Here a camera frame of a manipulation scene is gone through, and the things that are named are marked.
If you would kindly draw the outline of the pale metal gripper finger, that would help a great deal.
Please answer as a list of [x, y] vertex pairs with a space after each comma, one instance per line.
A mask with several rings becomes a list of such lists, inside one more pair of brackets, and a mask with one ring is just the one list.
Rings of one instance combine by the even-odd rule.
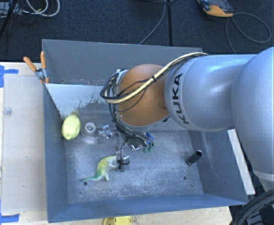
[[119, 157], [117, 160], [117, 163], [118, 163], [117, 172], [118, 173], [125, 172], [129, 167], [129, 163], [130, 163], [129, 156]]
[[116, 158], [117, 158], [117, 163], [118, 165], [122, 165], [122, 150], [121, 147], [116, 146]]

